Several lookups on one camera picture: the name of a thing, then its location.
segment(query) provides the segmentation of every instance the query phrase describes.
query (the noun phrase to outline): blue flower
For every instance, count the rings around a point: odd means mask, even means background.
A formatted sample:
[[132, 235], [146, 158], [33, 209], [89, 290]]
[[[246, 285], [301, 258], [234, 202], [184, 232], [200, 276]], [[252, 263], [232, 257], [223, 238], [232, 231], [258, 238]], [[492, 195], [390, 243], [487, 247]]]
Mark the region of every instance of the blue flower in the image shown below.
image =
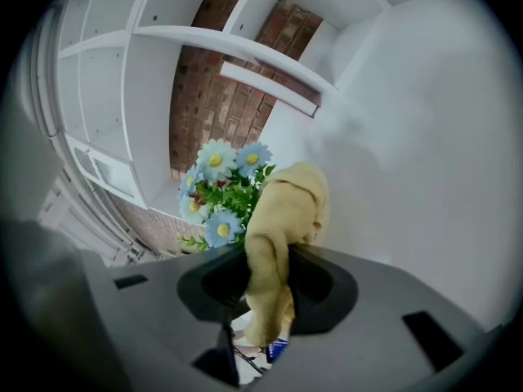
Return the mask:
[[193, 225], [201, 225], [209, 217], [211, 207], [200, 205], [193, 198], [185, 197], [180, 203], [181, 217]]
[[196, 164], [202, 168], [203, 177], [209, 183], [216, 183], [218, 180], [230, 177], [230, 171], [238, 168], [236, 150], [223, 139], [210, 140], [198, 151]]
[[178, 190], [178, 201], [181, 202], [183, 198], [186, 198], [196, 191], [196, 183], [203, 181], [203, 173], [201, 167], [193, 166], [187, 172], [180, 184]]
[[261, 142], [246, 145], [238, 152], [239, 174], [243, 177], [249, 177], [254, 174], [260, 166], [265, 166], [272, 157], [267, 145]]
[[209, 247], [223, 247], [235, 240], [237, 234], [242, 234], [242, 220], [236, 213], [229, 210], [219, 211], [206, 222], [205, 240]]

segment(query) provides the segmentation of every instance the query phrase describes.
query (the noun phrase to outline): brick wallpaper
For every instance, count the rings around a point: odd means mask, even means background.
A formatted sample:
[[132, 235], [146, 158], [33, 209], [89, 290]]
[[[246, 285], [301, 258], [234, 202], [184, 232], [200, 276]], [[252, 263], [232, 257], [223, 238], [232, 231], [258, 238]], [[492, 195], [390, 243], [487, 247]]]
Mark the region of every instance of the brick wallpaper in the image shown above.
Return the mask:
[[[193, 26], [223, 30], [238, 0], [203, 0]], [[279, 0], [257, 42], [298, 60], [322, 19]], [[183, 47], [172, 89], [170, 157], [172, 175], [182, 178], [209, 139], [224, 138], [235, 148], [256, 142], [276, 102], [257, 89], [219, 75], [226, 60], [283, 83], [305, 97], [315, 93], [270, 65], [253, 65], [224, 54]], [[146, 211], [110, 194], [115, 206], [152, 250], [179, 252], [177, 235], [197, 237], [203, 229], [161, 213]]]

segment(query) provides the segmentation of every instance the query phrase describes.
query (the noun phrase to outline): artificial flower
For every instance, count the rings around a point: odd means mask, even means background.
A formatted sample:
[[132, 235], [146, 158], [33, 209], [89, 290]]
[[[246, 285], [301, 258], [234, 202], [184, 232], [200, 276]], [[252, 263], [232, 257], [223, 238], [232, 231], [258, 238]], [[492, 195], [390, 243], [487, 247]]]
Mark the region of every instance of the artificial flower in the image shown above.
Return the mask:
[[203, 173], [201, 167], [191, 167], [181, 181], [180, 189], [178, 191], [178, 200], [181, 202], [183, 198], [191, 196], [196, 192], [196, 183], [199, 183], [202, 180]]
[[231, 176], [236, 165], [236, 150], [223, 139], [210, 140], [198, 151], [196, 164], [202, 168], [203, 177], [209, 183], [216, 183]]
[[261, 142], [246, 145], [238, 152], [239, 174], [243, 177], [249, 177], [254, 174], [260, 166], [265, 166], [272, 157], [267, 145]]
[[242, 234], [242, 220], [235, 212], [218, 211], [206, 222], [205, 240], [209, 247], [223, 247], [235, 240], [237, 234]]
[[189, 196], [184, 197], [180, 203], [181, 217], [193, 225], [201, 225], [209, 217], [211, 207], [197, 203]]

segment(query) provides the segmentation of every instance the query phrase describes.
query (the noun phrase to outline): folded cloth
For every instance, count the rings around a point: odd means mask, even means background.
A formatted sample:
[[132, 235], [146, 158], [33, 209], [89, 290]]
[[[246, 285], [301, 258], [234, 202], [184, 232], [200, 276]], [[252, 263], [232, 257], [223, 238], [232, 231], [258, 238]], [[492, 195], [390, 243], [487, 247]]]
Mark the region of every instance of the folded cloth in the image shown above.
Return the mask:
[[313, 243], [329, 206], [327, 179], [314, 164], [295, 163], [269, 176], [245, 235], [251, 270], [246, 291], [253, 317], [244, 333], [249, 343], [275, 341], [293, 318], [288, 288], [288, 245]]

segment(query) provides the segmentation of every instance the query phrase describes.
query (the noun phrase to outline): white cabinet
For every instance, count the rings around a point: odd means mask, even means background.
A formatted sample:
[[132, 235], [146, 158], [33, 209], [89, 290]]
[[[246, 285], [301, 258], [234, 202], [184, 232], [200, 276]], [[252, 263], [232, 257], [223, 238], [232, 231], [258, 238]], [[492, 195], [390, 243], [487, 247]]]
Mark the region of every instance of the white cabinet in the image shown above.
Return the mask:
[[128, 202], [146, 207], [132, 163], [71, 135], [65, 136], [74, 161], [86, 178]]

